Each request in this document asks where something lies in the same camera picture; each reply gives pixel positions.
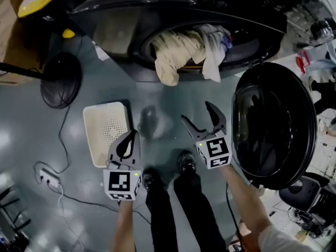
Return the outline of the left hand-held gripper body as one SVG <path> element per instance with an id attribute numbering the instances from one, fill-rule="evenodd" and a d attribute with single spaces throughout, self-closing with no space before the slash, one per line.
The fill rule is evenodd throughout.
<path id="1" fill-rule="evenodd" d="M 142 183 L 142 171 L 135 165 L 119 160 L 113 160 L 113 155 L 107 160 L 107 168 L 103 170 L 104 192 L 114 201 L 135 201 Z"/>

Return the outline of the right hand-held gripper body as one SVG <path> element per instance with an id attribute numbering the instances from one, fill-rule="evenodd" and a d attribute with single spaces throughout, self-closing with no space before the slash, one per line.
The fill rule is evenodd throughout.
<path id="1" fill-rule="evenodd" d="M 196 152 L 204 162 L 207 169 L 230 164 L 232 150 L 224 128 L 214 129 L 212 132 L 207 130 L 195 131 Z"/>

